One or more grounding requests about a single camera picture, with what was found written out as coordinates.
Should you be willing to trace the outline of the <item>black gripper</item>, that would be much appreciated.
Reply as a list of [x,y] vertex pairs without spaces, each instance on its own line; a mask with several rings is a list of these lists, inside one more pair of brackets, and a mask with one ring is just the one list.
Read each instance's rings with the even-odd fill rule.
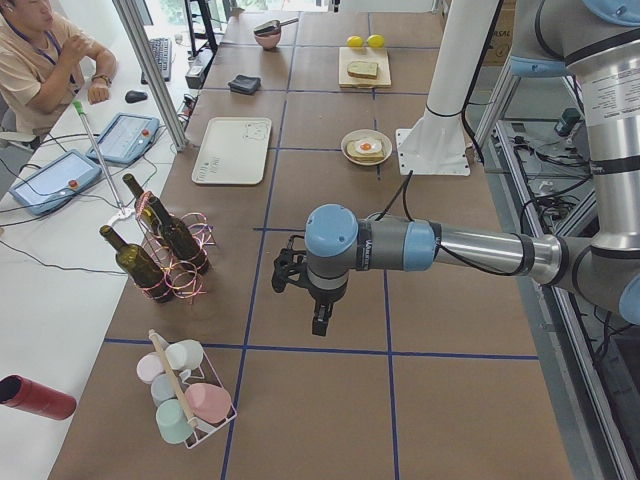
[[342,285],[339,288],[329,290],[311,286],[309,293],[316,301],[312,320],[312,334],[326,334],[332,317],[334,303],[345,295],[346,286]]

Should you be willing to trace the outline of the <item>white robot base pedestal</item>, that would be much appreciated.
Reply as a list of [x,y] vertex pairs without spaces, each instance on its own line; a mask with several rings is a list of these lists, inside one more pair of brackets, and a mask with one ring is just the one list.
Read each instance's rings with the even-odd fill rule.
[[449,8],[423,116],[398,129],[400,174],[467,176],[465,102],[502,2],[454,1]]

